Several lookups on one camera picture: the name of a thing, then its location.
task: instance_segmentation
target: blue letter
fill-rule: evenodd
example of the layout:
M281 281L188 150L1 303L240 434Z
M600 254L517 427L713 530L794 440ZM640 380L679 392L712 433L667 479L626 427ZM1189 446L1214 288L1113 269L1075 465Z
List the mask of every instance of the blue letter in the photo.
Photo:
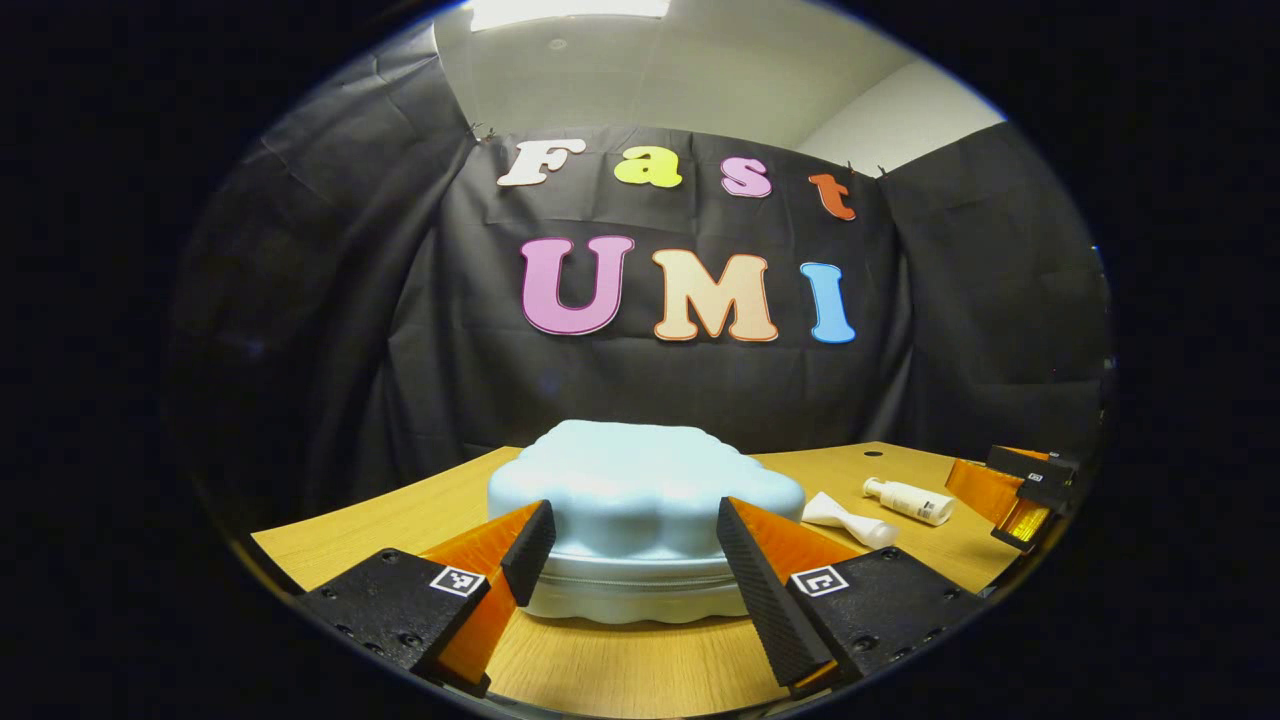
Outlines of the blue letter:
M813 287L813 305L818 311L818 324L813 337L819 342L849 342L858 337L845 319L845 302L840 297L840 268L826 263L805 263L800 274L809 278Z

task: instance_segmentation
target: white lotion bottle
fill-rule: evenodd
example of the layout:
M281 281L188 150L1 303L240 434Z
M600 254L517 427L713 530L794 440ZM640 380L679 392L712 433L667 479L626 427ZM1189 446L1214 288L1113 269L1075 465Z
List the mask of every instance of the white lotion bottle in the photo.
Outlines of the white lotion bottle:
M874 518L852 515L824 492L819 492L805 505L800 519L815 525L845 528L858 542L872 550L886 548L897 539L897 528L893 525Z
M946 523L956 506L954 497L904 483L886 483L879 478L867 478L863 496L878 497L884 507L934 527Z

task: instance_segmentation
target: black fabric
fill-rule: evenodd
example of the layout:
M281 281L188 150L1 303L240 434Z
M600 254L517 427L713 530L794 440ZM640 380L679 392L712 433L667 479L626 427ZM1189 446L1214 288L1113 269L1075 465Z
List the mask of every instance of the black fabric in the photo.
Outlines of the black fabric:
M522 140L588 150L499 187ZM681 184L613 177L622 151L680 156ZM764 199L721 187L755 158ZM858 213L823 209L829 173ZM622 234L621 309L580 337L521 305L535 238L575 243L561 302L594 295L593 237ZM170 416L233 532L367 500L568 419L685 424L744 452L882 439L982 457L992 443L1092 448L1105 283L1069 200L1009 126L873 179L703 133L593 127L477 142L428 35L317 87L209 205L175 291ZM657 250L713 278L759 255L772 342L666 342ZM838 266L858 336L828 345L806 261Z
M900 439L980 460L991 445L1085 457L1111 354L1089 232L1009 123L881 178L911 277Z
M540 184L500 187L524 140L582 138L586 151ZM680 156L672 188L613 177L632 146ZM773 184L764 199L721 187L726 158L755 158ZM831 173L858 218L828 214L809 176ZM887 438L900 406L910 305L904 256L872 178L776 147L653 128L576 128L504 136L477 145L445 195L439 233L410 270L374 383L361 437L369 474L412 482L503 445L524 446L577 418L694 425L742 452ZM526 320L521 246L573 242L561 302L591 301L590 238L622 234L622 301L603 329L552 336ZM700 327L698 338L654 336L663 318L662 249L694 251L712 278L735 254L759 255L772 342L742 342ZM827 345L806 261L842 269L845 311L858 336ZM691 315L696 323L696 316Z
M210 201L175 290L169 415L239 529L394 487L351 465L357 421L475 142L420 26L315 88Z

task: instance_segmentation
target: white wall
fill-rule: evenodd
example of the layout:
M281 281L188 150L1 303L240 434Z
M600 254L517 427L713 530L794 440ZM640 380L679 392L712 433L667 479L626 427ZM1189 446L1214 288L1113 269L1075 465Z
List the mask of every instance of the white wall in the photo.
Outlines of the white wall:
M916 60L855 97L796 150L879 177L1005 118L936 65Z

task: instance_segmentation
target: table surface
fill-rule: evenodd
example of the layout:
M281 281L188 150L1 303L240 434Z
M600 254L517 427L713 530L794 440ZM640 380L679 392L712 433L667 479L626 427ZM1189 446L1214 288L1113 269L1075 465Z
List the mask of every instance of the table surface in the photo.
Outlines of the table surface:
M503 447L372 500L255 533L253 539L311 591L384 547L417 553L485 521L489 475L518 454ZM970 592L991 584L1018 557L1015 548L991 537L991 523L964 503L934 528L861 497L861 483L872 475L946 493L951 457L881 442L754 457L800 483L806 500L822 491L855 515L888 520L901 529L899 547ZM805 527L868 551L844 529ZM490 691L499 696L603 717L705 715L787 697L748 618L602 625L517 611L488 673Z

